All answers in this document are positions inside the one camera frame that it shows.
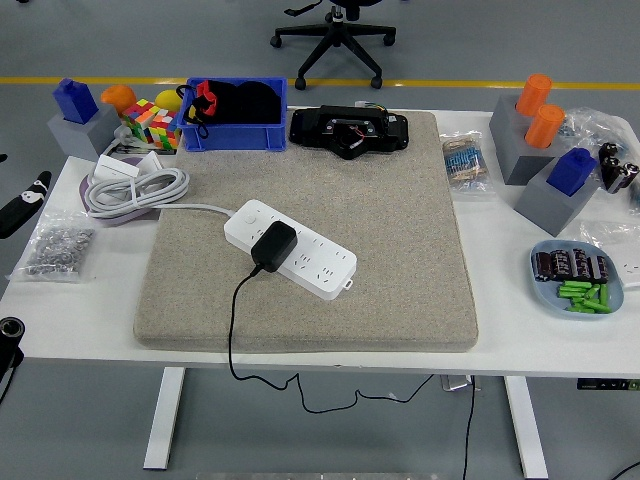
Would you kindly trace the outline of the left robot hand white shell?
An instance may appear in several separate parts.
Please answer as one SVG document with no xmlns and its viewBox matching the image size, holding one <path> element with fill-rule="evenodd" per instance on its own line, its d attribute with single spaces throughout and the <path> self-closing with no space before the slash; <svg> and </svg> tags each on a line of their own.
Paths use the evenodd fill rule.
<svg viewBox="0 0 640 480">
<path fill-rule="evenodd" d="M 12 236 L 44 205 L 51 180 L 50 171 L 41 172 L 29 187 L 1 208 L 2 239 Z"/>
</svg>

